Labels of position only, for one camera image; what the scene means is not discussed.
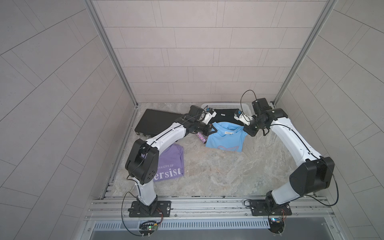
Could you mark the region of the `purple t-shirt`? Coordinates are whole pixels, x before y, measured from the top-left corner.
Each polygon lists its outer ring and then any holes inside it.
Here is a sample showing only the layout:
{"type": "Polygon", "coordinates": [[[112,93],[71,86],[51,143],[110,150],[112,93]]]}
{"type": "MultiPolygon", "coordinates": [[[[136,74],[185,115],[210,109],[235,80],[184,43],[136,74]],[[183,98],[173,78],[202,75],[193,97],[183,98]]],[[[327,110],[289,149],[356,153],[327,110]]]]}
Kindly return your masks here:
{"type": "Polygon", "coordinates": [[[184,176],[184,148],[172,144],[159,157],[154,182],[177,179],[184,176]]]}

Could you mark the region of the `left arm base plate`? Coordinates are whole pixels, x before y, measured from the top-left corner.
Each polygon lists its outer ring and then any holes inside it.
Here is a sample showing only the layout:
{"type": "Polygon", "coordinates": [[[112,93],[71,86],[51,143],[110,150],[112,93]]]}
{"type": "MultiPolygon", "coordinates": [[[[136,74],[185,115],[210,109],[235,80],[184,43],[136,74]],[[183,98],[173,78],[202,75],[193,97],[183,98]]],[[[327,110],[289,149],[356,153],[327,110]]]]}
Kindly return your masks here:
{"type": "Polygon", "coordinates": [[[154,201],[146,206],[140,201],[134,201],[129,208],[130,218],[169,217],[171,201],[154,201]]]}

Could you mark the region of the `white plastic basket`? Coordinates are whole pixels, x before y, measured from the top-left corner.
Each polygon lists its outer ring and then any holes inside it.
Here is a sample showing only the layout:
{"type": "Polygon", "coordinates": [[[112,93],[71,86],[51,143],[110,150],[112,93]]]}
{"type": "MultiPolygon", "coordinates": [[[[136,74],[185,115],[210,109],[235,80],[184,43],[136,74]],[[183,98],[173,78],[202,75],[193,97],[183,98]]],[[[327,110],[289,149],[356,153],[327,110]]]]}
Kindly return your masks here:
{"type": "Polygon", "coordinates": [[[247,104],[240,103],[205,103],[201,105],[202,109],[212,108],[212,109],[238,109],[243,111],[244,114],[252,116],[253,113],[250,107],[247,104]]]}

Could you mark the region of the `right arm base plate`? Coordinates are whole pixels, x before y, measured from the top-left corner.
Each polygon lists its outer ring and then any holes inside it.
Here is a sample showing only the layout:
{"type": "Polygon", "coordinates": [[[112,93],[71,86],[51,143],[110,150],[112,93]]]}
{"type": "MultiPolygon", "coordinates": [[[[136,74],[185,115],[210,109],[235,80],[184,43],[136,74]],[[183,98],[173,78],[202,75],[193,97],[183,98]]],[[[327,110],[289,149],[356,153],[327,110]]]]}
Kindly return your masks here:
{"type": "Polygon", "coordinates": [[[244,202],[251,209],[252,216],[291,216],[292,210],[288,203],[276,205],[266,200],[247,200],[244,202]]]}

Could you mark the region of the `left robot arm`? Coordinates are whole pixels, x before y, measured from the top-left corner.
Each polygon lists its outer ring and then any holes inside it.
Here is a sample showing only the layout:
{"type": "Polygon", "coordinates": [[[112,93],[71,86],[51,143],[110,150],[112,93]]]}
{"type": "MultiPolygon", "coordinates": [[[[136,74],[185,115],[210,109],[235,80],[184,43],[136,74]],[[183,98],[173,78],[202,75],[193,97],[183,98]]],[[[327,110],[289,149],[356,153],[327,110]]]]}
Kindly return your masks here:
{"type": "Polygon", "coordinates": [[[192,105],[187,114],[181,115],[158,135],[134,142],[125,168],[129,172],[128,180],[136,183],[139,210],[147,215],[153,215],[157,211],[158,196],[153,179],[157,173],[160,154],[188,134],[209,134],[212,128],[209,121],[216,114],[212,108],[202,109],[192,105]]]}

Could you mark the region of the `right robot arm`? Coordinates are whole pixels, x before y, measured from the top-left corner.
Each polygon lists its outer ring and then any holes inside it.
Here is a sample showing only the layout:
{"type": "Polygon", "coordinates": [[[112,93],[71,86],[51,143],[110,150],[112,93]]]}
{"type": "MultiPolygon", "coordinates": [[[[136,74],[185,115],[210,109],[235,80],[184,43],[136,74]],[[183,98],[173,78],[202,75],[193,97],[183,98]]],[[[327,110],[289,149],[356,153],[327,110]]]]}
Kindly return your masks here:
{"type": "Polygon", "coordinates": [[[291,201],[327,189],[334,180],[335,163],[330,157],[323,157],[296,130],[288,114],[282,109],[273,109],[266,99],[252,103],[255,114],[248,116],[238,111],[244,130],[254,137],[259,130],[266,136],[274,132],[291,153],[297,168],[289,181],[266,194],[265,208],[268,213],[282,209],[291,201]]]}

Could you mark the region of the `light blue t-shirt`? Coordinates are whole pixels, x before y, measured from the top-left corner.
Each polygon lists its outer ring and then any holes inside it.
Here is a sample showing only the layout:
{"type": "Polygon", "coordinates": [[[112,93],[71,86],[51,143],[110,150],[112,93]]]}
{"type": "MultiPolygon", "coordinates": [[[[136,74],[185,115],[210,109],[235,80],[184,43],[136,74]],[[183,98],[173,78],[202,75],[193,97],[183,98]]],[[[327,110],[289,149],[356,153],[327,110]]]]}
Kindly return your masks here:
{"type": "Polygon", "coordinates": [[[208,136],[206,147],[230,152],[242,152],[246,136],[244,126],[232,123],[213,123],[217,132],[208,136]]]}

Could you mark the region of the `black t-shirt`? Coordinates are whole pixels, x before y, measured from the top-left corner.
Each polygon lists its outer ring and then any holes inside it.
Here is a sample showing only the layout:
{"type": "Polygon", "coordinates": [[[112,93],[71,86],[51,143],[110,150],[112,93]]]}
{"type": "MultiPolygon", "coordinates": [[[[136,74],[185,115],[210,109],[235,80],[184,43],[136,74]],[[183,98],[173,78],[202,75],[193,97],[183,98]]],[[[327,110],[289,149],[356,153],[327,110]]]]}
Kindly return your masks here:
{"type": "Polygon", "coordinates": [[[238,109],[215,109],[216,116],[211,118],[209,123],[213,124],[213,123],[227,122],[227,123],[232,123],[239,126],[244,126],[244,123],[235,119],[235,113],[238,113],[238,111],[239,111],[238,109]]]}

